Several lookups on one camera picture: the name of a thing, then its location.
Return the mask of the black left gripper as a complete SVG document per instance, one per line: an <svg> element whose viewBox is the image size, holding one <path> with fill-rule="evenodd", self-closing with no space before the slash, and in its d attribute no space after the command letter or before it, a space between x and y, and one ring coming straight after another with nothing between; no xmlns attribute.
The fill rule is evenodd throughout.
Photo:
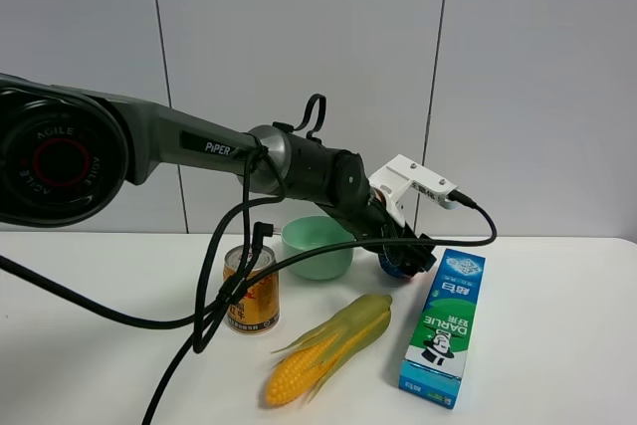
<svg viewBox="0 0 637 425"><path fill-rule="evenodd" d="M370 198L366 206L359 212L350 222L353 228L352 234L356 239L428 239L427 235L421 234L419 237L413 232L408 224L404 228L400 228L397 223L389 216L385 209L385 201L381 197L380 192L372 190ZM369 246L366 250L379 254L388 255L404 255L417 261L423 272L428 272L435 264L435 256L433 255L434 247L425 246Z"/></svg>

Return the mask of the dark grey Piper robot arm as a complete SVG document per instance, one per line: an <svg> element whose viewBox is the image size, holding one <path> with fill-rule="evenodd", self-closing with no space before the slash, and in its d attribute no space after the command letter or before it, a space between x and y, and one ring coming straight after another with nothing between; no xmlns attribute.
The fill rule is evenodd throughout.
<svg viewBox="0 0 637 425"><path fill-rule="evenodd" d="M428 238L390 215L388 195L369 182L361 157L318 138L325 110L315 94L299 126L239 132L149 101L3 76L1 219L70 226L103 210L124 183L144 183L157 165L185 165L234 174L254 193L314 203L389 275L430 270Z"/></svg>

